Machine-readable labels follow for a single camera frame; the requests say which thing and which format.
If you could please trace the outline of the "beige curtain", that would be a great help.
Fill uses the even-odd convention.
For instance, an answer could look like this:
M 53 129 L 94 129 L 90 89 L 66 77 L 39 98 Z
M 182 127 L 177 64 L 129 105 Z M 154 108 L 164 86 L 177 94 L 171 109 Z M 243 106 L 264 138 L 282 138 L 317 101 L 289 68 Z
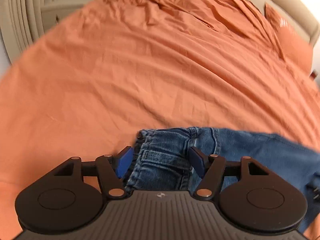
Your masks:
M 1 33 L 11 62 L 44 34 L 41 9 L 54 0 L 1 0 Z

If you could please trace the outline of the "beige left nightstand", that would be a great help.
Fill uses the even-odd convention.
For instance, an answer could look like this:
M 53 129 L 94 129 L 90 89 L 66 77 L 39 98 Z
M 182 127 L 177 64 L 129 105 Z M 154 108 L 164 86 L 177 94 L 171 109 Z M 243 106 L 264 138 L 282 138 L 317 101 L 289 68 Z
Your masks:
M 43 29 L 46 33 L 61 20 L 92 0 L 54 0 L 41 7 Z

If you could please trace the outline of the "orange pillow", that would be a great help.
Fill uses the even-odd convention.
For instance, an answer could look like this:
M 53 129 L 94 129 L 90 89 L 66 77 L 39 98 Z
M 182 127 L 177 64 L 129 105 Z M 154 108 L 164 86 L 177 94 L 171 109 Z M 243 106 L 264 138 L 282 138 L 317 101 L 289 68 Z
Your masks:
M 285 59 L 309 75 L 312 68 L 313 46 L 300 37 L 294 27 L 267 3 L 265 16 L 276 32 Z

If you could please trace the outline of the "orange bed duvet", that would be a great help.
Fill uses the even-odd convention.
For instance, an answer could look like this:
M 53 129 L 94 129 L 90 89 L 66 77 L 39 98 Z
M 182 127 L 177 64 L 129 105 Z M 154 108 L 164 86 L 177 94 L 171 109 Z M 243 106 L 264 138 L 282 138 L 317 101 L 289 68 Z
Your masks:
M 248 0 L 94 0 L 1 79 L 1 239 L 18 193 L 148 128 L 277 133 L 319 149 L 319 89 Z

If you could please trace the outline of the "red item on nightstand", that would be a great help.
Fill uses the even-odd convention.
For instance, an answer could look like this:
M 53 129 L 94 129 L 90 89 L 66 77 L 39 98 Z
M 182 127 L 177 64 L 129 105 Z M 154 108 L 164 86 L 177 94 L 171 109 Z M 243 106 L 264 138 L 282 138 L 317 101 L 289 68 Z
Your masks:
M 314 80 L 318 76 L 318 72 L 316 70 L 313 70 L 310 74 L 310 78 Z

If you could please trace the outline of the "blue denim jeans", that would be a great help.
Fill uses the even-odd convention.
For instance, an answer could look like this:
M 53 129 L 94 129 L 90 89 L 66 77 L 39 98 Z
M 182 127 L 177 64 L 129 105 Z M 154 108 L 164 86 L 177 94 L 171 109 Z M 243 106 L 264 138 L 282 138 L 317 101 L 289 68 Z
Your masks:
M 123 178 L 126 191 L 194 192 L 201 179 L 187 159 L 192 146 L 227 161 L 250 156 L 298 188 L 308 201 L 299 231 L 309 239 L 319 238 L 319 201 L 314 199 L 319 193 L 319 153 L 277 134 L 210 127 L 143 129 Z

